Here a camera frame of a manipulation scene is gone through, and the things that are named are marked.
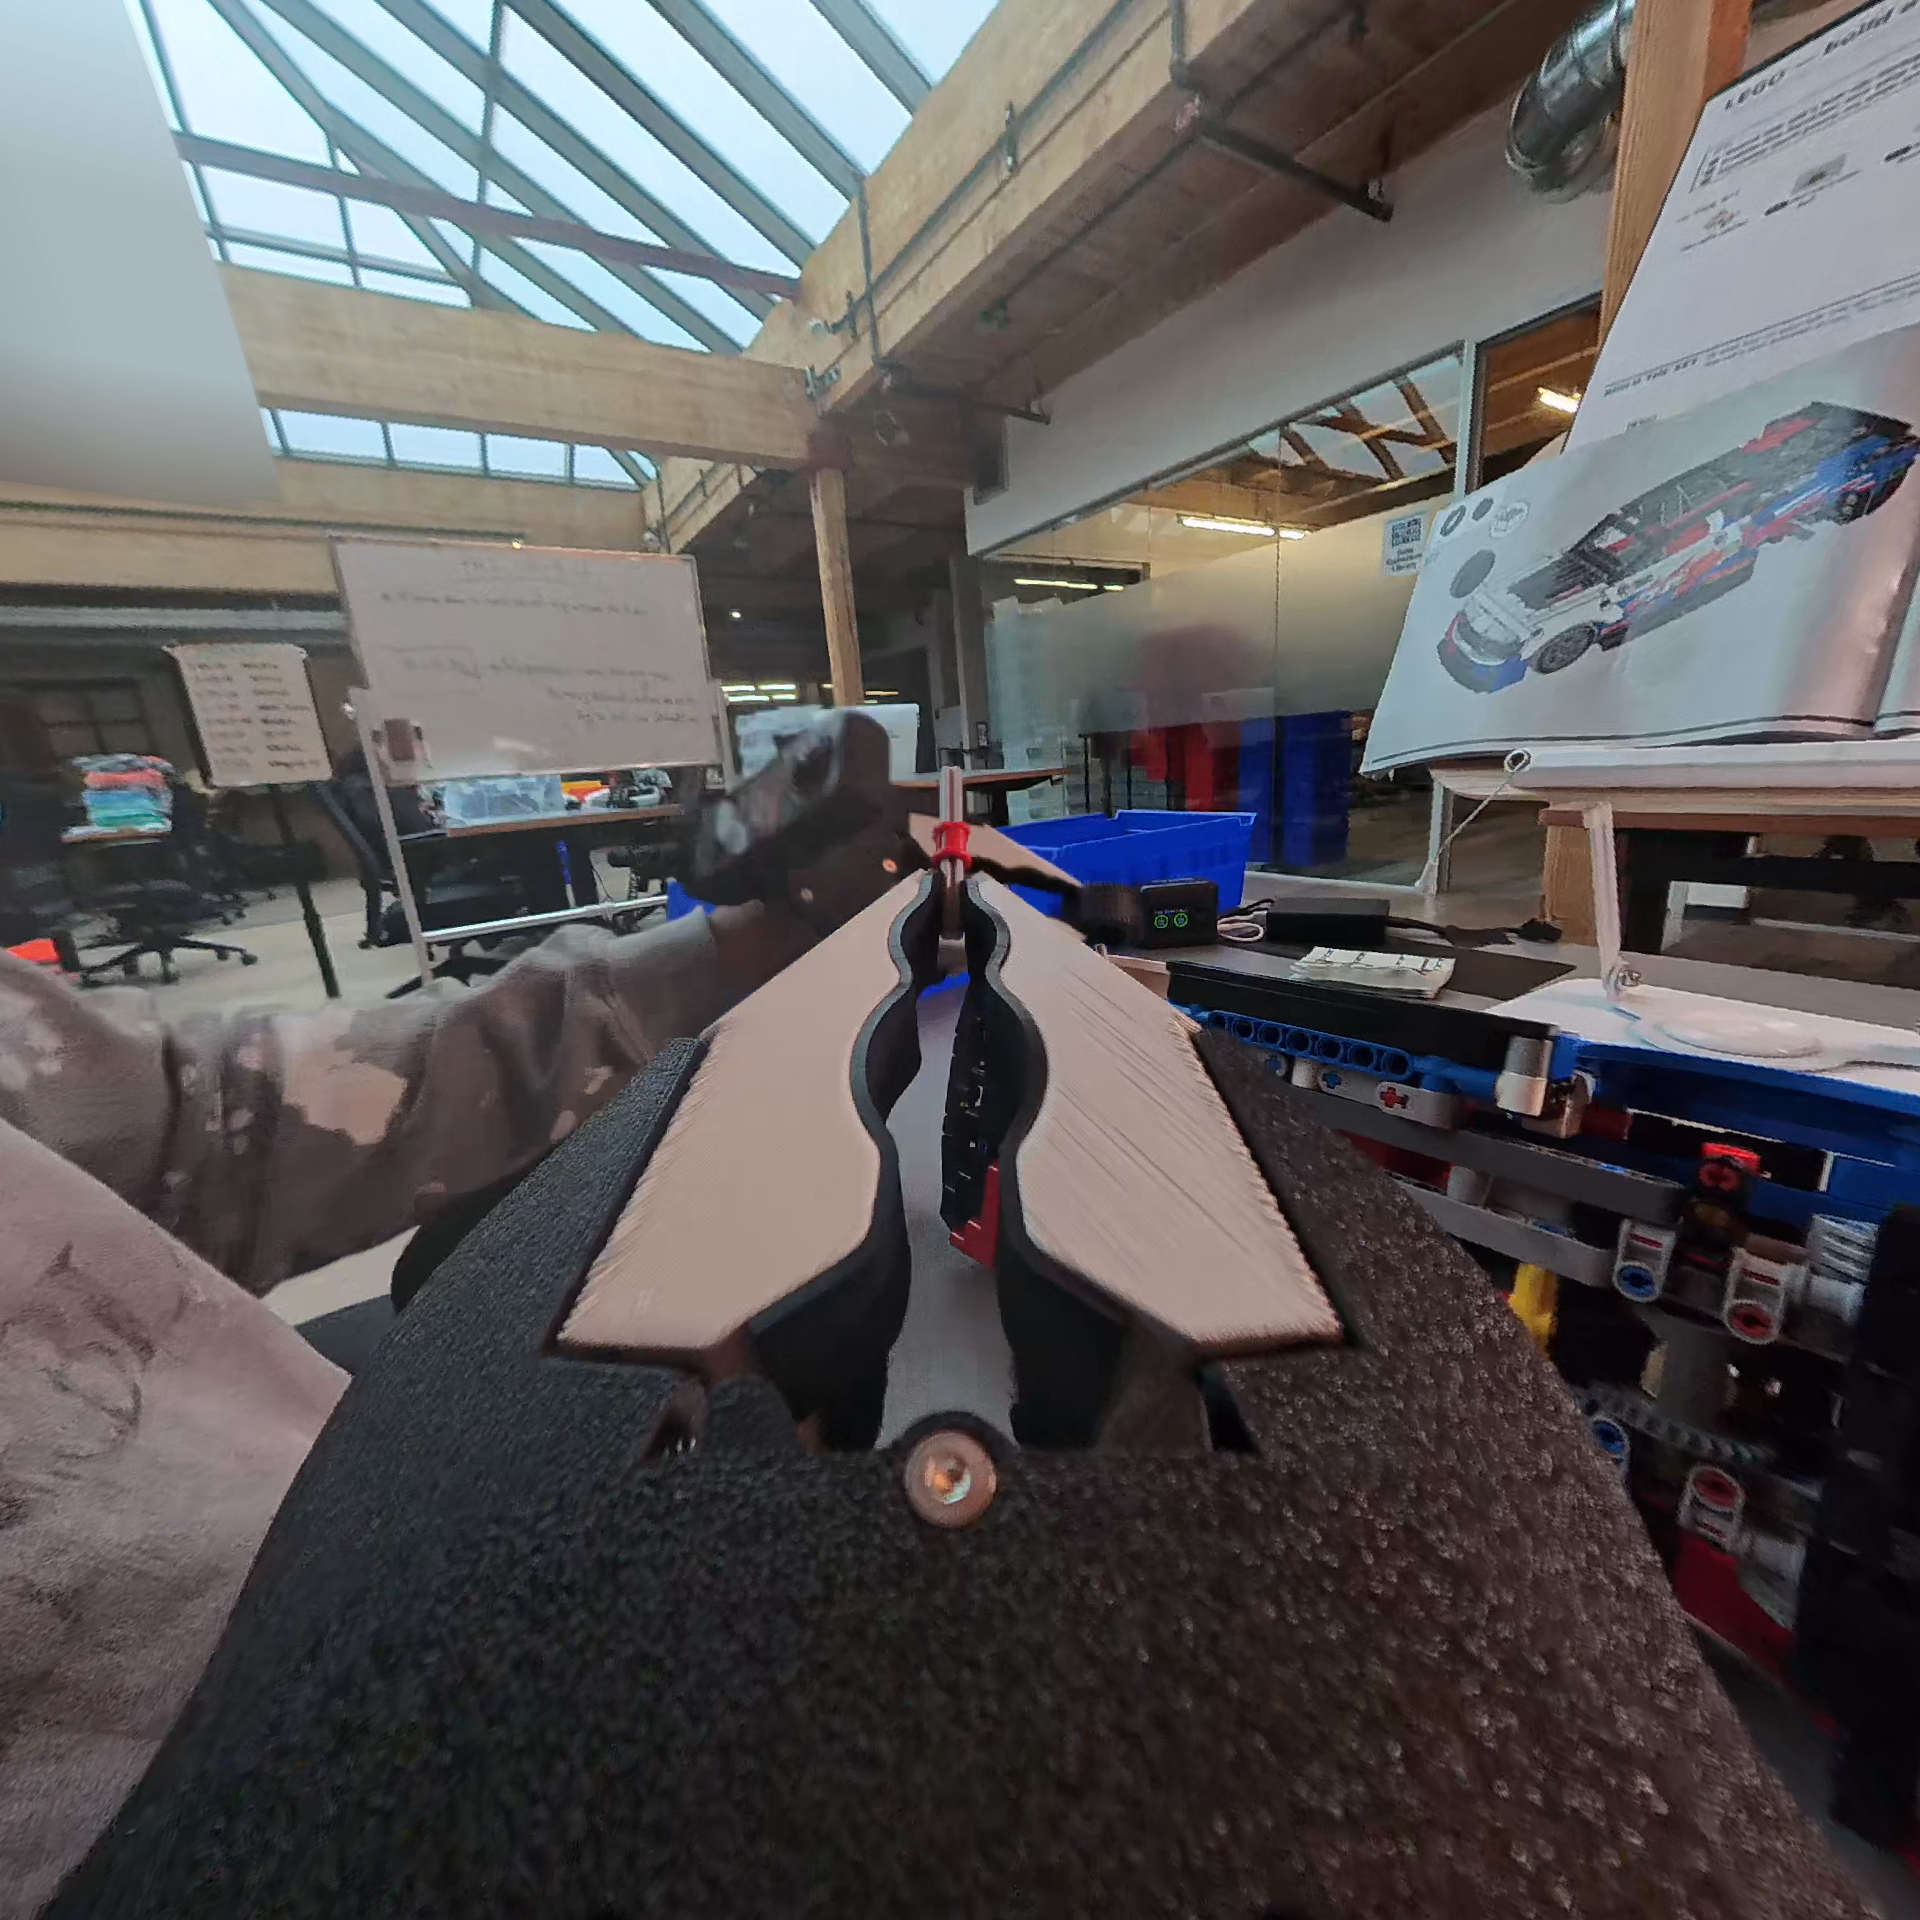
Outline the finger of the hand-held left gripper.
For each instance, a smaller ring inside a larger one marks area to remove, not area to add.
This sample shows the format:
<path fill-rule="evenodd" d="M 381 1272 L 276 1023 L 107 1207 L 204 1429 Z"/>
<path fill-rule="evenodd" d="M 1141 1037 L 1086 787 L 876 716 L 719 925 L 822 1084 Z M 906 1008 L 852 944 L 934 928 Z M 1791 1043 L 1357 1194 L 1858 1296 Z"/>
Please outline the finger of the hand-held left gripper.
<path fill-rule="evenodd" d="M 1051 898 L 1079 898 L 1080 892 L 1074 874 L 1004 829 L 946 824 L 927 813 L 908 813 L 906 826 L 934 873 L 993 874 L 1011 887 L 1046 892 Z"/>

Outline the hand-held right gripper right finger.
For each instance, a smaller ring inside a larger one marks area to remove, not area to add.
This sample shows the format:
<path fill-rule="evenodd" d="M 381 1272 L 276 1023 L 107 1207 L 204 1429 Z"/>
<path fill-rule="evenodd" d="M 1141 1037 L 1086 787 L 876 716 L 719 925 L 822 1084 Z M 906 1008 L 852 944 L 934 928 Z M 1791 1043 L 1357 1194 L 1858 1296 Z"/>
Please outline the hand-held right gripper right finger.
<path fill-rule="evenodd" d="M 960 1249 L 1016 1443 L 1212 1443 L 1223 1362 L 1343 1344 L 1200 1028 L 1012 884 L 960 896 Z"/>

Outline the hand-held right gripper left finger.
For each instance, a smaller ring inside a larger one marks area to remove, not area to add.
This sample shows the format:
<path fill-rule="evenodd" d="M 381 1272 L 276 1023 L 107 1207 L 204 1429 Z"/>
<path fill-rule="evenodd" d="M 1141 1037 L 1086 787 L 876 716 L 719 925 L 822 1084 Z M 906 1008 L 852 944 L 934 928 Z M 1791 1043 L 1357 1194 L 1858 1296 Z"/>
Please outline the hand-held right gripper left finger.
<path fill-rule="evenodd" d="M 938 960 L 942 884 L 901 877 L 709 1024 L 559 1322 L 564 1355 L 758 1374 L 822 1446 L 876 1446 L 910 1291 L 889 1120 Z"/>

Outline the grey toy axle red bush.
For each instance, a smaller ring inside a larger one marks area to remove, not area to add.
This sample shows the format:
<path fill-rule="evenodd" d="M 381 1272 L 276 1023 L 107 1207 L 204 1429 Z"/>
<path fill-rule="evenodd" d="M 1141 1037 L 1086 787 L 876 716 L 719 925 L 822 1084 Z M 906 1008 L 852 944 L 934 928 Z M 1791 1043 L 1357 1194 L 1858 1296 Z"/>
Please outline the grey toy axle red bush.
<path fill-rule="evenodd" d="M 980 1003 L 972 946 L 967 937 L 967 883 L 972 873 L 963 773 L 942 773 L 934 824 L 934 873 L 942 877 L 942 962 L 963 984 L 946 1060 L 942 1131 L 942 1218 L 953 1249 L 993 1271 L 999 1255 L 999 1163 L 986 1140 L 986 1057 L 980 1052 Z"/>

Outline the blue white toy race car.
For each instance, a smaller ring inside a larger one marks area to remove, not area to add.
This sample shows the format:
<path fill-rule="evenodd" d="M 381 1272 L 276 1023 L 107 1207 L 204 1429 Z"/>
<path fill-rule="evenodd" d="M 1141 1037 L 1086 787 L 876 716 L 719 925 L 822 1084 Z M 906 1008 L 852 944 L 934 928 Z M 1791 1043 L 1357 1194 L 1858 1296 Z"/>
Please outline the blue white toy race car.
<path fill-rule="evenodd" d="M 1832 1814 L 1917 1860 L 1917 1093 L 1177 958 L 1506 1288 L 1695 1626 L 1814 1697 Z"/>

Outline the instruction booklet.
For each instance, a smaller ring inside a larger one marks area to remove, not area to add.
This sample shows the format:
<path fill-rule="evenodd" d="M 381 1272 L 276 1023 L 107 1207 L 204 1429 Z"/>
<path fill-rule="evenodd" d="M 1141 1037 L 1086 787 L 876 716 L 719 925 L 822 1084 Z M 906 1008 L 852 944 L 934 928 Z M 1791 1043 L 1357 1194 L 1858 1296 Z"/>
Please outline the instruction booklet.
<path fill-rule="evenodd" d="M 1443 510 L 1370 773 L 1917 728 L 1917 328 Z"/>

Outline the person's left forearm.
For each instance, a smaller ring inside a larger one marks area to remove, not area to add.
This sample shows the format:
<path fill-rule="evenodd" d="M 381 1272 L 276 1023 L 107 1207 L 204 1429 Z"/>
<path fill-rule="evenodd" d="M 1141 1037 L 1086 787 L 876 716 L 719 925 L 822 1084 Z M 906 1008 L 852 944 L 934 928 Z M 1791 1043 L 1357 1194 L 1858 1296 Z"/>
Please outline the person's left forearm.
<path fill-rule="evenodd" d="M 564 931 L 480 986 L 166 1023 L 5 958 L 5 1308 L 204 1265 L 253 1296 L 526 1172 L 809 946 L 767 907 Z"/>

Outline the black desk mat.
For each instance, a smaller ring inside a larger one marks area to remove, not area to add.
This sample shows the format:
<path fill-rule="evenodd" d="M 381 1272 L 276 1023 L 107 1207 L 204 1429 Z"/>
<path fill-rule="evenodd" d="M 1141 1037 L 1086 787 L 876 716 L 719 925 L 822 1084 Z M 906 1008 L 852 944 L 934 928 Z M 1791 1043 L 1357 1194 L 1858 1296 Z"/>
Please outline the black desk mat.
<path fill-rule="evenodd" d="M 1547 986 L 1552 978 L 1561 978 L 1570 973 L 1567 962 L 1557 960 L 1540 960 L 1540 958 L 1522 958 L 1511 952 L 1506 946 L 1409 946 L 1409 951 L 1395 951 L 1395 952 L 1454 952 L 1458 958 L 1458 973 L 1454 984 L 1439 991 L 1454 991 L 1454 997 L 1471 997 L 1471 1000 L 1483 1000 L 1483 1003 L 1504 1003 L 1504 1000 L 1515 1000 L 1526 997 L 1540 986 Z M 1250 944 L 1215 944 L 1215 946 L 1193 946 L 1193 951 L 1177 951 L 1166 960 L 1168 973 L 1215 973 L 1215 977 L 1235 977 L 1235 978 L 1257 978 L 1257 984 L 1272 984 L 1272 986 L 1301 986 L 1301 984 L 1288 984 L 1288 968 L 1291 960 L 1298 960 L 1304 952 L 1288 952 L 1277 946 L 1250 946 Z"/>

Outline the blue plastic bin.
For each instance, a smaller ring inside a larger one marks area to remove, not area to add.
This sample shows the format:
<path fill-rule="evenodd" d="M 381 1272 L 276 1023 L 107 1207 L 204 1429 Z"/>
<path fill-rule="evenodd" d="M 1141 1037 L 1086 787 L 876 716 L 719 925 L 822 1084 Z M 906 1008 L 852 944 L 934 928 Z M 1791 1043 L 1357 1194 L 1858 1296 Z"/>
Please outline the blue plastic bin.
<path fill-rule="evenodd" d="M 1220 907 L 1240 904 L 1257 813 L 1120 811 L 1025 824 L 1005 835 L 1079 883 L 1212 883 Z"/>

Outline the black battery charger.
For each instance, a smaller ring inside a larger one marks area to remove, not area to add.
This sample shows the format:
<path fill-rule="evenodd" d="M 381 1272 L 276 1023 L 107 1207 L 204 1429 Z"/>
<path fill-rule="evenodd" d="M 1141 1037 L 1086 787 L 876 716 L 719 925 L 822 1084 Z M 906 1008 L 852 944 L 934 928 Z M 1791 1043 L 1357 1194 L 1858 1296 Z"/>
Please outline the black battery charger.
<path fill-rule="evenodd" d="M 1212 877 L 1088 883 L 1070 920 L 1102 946 L 1210 946 L 1220 941 L 1220 884 Z"/>

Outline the blue stacked crates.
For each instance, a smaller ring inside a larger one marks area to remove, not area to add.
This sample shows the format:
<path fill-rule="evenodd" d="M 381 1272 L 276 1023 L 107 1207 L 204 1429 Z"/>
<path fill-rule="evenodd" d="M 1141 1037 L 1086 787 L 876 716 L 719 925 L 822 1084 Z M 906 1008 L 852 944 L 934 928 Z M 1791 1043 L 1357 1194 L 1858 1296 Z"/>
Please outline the blue stacked crates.
<path fill-rule="evenodd" d="M 1248 865 L 1312 873 L 1349 860 L 1357 783 L 1351 713 L 1238 725 L 1238 811 L 1250 813 Z"/>

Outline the black power adapter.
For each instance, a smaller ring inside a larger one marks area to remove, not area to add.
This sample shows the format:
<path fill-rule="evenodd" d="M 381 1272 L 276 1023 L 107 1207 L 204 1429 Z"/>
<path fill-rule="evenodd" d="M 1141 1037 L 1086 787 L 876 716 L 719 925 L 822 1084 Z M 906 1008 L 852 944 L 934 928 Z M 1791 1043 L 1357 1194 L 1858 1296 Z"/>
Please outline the black power adapter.
<path fill-rule="evenodd" d="M 1273 946 L 1382 951 L 1390 934 L 1390 904 L 1351 896 L 1288 896 L 1250 907 L 1262 941 Z"/>

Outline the large whiteboard on stand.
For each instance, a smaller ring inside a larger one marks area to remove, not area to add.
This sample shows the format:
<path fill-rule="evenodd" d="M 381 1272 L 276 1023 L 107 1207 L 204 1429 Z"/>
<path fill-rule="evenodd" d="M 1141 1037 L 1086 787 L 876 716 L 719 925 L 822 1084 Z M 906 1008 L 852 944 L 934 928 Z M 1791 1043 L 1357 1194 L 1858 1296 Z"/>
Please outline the large whiteboard on stand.
<path fill-rule="evenodd" d="M 500 941 L 613 920 L 644 901 L 582 898 L 590 851 L 626 857 L 649 883 L 680 873 L 682 835 L 712 771 L 731 767 L 721 691 L 709 671 L 692 557 L 522 542 L 332 534 L 351 650 L 363 686 L 351 716 L 395 877 L 417 986 L 500 960 Z M 668 773 L 657 808 L 562 811 L 450 824 L 421 843 L 547 839 L 562 904 L 469 907 L 426 925 L 391 793 L 460 779 L 564 783 L 590 773 Z"/>

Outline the small flip chart stand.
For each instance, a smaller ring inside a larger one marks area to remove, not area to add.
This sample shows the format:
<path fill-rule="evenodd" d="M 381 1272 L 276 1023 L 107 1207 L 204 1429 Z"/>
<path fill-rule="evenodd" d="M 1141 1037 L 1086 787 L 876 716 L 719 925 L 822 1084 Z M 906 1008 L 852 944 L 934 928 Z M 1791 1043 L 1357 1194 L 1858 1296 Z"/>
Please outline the small flip chart stand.
<path fill-rule="evenodd" d="M 187 639 L 169 644 L 166 655 L 190 710 L 207 779 L 219 791 L 264 793 L 325 997 L 341 1000 L 341 973 L 291 818 L 291 793 L 327 783 L 332 773 L 307 650 L 286 639 Z"/>

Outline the black office chair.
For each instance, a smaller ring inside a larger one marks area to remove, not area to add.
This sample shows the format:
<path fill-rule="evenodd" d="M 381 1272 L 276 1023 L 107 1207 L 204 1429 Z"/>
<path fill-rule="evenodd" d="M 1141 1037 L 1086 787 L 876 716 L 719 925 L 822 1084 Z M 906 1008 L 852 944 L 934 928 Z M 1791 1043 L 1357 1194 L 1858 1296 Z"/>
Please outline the black office chair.
<path fill-rule="evenodd" d="M 260 968 L 256 951 L 207 934 L 211 925 L 228 925 L 228 913 L 195 884 L 179 877 L 103 887 L 91 898 L 90 913 L 105 925 L 107 952 L 82 952 L 82 990 L 141 984 L 145 960 L 156 962 L 156 984 L 174 986 L 179 984 L 179 952 L 211 952 L 219 962 Z"/>

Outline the person's bleached grey sweatshirt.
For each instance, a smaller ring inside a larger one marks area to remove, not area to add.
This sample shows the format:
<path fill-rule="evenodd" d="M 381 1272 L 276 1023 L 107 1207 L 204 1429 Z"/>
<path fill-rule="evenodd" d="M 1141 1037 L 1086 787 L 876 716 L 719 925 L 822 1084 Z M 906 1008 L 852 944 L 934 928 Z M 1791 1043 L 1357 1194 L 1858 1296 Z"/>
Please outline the person's bleached grey sweatshirt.
<path fill-rule="evenodd" d="M 154 1763 L 351 1374 L 5 1126 L 5 1918 Z"/>

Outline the pile of folded clothes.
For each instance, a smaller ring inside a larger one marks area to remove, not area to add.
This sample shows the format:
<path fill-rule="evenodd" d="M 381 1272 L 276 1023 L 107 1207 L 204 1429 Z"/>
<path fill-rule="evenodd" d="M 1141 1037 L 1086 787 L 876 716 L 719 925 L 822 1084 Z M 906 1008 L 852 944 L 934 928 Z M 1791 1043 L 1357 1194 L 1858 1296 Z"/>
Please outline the pile of folded clothes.
<path fill-rule="evenodd" d="M 86 831 L 160 835 L 174 826 L 178 767 L 154 754 L 80 754 L 68 762 L 80 779 Z"/>

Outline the white printed instruction sheet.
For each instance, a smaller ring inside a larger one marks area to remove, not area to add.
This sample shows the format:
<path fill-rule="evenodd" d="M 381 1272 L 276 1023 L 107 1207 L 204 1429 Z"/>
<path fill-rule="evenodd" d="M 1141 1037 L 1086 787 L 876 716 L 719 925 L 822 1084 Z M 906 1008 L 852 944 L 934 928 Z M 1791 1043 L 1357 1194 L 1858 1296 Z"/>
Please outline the white printed instruction sheet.
<path fill-rule="evenodd" d="M 1917 2 L 1864 2 L 1701 111 L 1567 446 L 1917 322 Z"/>

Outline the wooden support post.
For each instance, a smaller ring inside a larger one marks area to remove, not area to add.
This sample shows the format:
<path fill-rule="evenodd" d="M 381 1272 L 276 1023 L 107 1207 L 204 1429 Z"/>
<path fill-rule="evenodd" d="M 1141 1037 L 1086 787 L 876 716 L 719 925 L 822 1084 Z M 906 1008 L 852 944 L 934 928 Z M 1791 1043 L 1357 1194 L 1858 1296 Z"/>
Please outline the wooden support post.
<path fill-rule="evenodd" d="M 835 467 L 815 467 L 806 477 L 806 501 L 820 563 L 822 631 L 829 644 L 829 691 L 833 704 L 858 710 L 865 701 L 865 679 L 858 658 L 847 472 Z"/>
<path fill-rule="evenodd" d="M 1638 2 L 1600 277 L 1608 347 L 1701 109 L 1745 71 L 1752 2 Z"/>

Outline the silver air duct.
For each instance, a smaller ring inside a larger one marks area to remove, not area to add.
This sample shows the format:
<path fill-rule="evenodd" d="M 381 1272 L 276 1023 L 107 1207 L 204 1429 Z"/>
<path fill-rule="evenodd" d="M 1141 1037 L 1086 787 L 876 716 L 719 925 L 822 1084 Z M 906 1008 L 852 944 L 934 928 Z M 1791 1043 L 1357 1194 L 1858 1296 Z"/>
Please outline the silver air duct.
<path fill-rule="evenodd" d="M 1540 198 L 1567 201 L 1609 177 L 1638 2 L 1590 2 L 1526 79 L 1506 162 Z"/>

